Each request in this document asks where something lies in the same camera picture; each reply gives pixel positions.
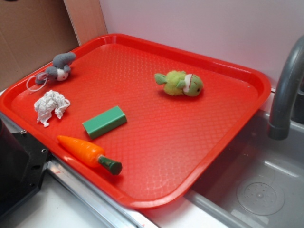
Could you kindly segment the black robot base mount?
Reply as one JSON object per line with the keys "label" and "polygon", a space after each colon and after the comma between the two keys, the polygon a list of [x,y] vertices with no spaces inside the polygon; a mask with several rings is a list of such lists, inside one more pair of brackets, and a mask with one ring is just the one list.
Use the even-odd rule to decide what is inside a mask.
{"label": "black robot base mount", "polygon": [[17,209],[42,186],[49,149],[30,133],[11,133],[0,122],[0,218]]}

